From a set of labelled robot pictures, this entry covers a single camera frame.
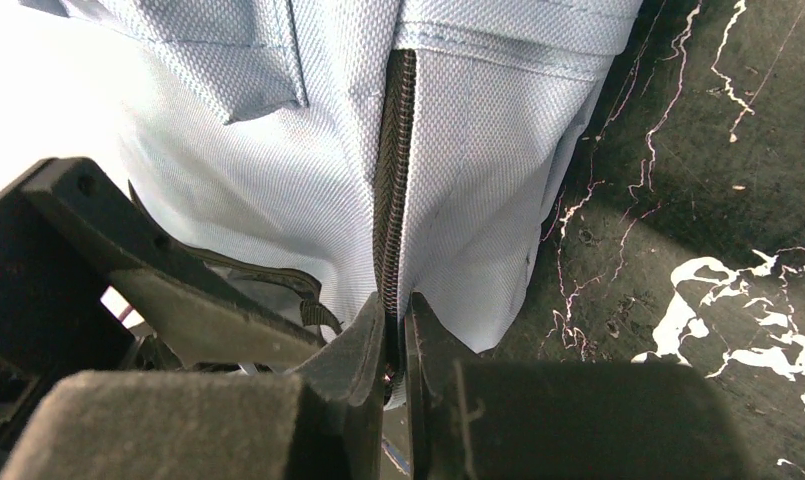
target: zipper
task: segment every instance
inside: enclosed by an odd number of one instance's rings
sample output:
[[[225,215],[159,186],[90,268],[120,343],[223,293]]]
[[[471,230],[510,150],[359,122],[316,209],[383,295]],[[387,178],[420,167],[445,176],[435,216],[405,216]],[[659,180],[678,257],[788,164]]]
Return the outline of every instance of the zipper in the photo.
[[[404,369],[405,343],[398,322],[399,256],[414,125],[416,67],[413,50],[390,53],[376,162],[373,254],[387,331],[385,399],[402,380],[400,373]]]

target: zipper teeth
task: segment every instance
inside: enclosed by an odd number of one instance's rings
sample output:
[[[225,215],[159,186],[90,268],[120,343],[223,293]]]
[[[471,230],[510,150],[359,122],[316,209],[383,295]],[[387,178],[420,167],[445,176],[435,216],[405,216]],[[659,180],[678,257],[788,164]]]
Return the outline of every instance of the zipper teeth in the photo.
[[[411,130],[414,126],[416,58],[413,50],[406,50],[402,54],[401,86],[396,110],[398,119],[396,169],[393,173],[393,193],[381,272],[382,300],[385,312],[393,321],[398,318],[399,313],[399,250],[402,247],[402,217],[405,213],[405,193],[408,187],[408,156],[411,151]]]

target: light gray fabric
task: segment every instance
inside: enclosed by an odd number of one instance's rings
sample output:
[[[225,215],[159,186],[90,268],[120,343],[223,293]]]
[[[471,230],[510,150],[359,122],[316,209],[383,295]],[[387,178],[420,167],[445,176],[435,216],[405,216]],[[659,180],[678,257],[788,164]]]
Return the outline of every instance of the light gray fabric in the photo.
[[[166,5],[158,0],[131,10],[62,1],[77,18],[47,15],[49,30],[76,29],[115,57],[88,75],[111,85],[116,151],[153,218],[191,246],[313,275],[344,327],[376,289],[372,182],[387,58],[416,50],[399,311],[423,291],[476,351],[499,341],[522,304],[539,224],[640,5],[234,0],[208,25],[203,0],[183,7],[192,12],[152,10]],[[287,53],[235,48],[260,44]],[[58,55],[86,65],[91,51]],[[280,73],[272,83],[270,71]],[[306,107],[272,111],[269,98],[282,95]]]

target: bag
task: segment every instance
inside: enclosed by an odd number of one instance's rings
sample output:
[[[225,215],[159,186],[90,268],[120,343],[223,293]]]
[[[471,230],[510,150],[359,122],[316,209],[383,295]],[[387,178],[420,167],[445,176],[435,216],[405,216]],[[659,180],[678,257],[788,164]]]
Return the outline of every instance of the bag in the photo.
[[[170,235],[226,269],[302,272],[342,328],[373,291],[400,320],[421,291],[481,352],[523,303],[641,2],[20,3],[77,32],[59,56],[110,56],[90,81]]]

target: black marble surface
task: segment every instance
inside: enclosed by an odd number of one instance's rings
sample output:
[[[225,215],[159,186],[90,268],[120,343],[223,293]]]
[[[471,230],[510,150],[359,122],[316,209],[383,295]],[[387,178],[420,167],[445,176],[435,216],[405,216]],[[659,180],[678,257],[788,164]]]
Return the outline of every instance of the black marble surface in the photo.
[[[647,0],[543,227],[491,356],[687,362],[805,478],[805,0]]]

